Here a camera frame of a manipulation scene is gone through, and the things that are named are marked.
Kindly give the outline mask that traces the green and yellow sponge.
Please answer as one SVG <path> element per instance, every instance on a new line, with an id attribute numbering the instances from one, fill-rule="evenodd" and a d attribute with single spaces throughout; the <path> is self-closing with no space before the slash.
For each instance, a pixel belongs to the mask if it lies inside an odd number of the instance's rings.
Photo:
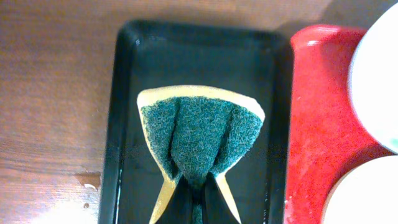
<path id="1" fill-rule="evenodd" d="M 151 223 L 163 214 L 179 180 L 192 189 L 191 223 L 203 223 L 203 186 L 212 174 L 228 208 L 241 221 L 226 173 L 253 147 L 265 112 L 251 97 L 211 86 L 142 90 L 137 107 L 147 147 L 164 178 Z"/>

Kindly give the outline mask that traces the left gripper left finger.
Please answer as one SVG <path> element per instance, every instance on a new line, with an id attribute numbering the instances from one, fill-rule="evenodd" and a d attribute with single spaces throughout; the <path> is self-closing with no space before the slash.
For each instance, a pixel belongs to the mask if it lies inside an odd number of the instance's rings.
<path id="1" fill-rule="evenodd" d="M 182 177 L 156 224 L 191 224 L 192 210 L 192 189 L 187 180 Z"/>

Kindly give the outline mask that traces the light green plate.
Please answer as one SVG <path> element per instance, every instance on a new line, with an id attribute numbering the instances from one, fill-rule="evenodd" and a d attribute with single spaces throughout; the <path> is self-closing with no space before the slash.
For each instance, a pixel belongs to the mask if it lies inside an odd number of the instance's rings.
<path id="1" fill-rule="evenodd" d="M 366 162 L 331 189 L 322 224 L 397 224 L 397 156 Z"/>

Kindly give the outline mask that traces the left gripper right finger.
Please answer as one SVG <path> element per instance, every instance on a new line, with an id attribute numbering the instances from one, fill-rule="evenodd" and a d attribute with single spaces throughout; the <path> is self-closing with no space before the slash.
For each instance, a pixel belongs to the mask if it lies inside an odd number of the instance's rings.
<path id="1" fill-rule="evenodd" d="M 204 224 L 238 224 L 222 196 L 216 180 L 208 174 L 203 186 L 203 223 Z"/>

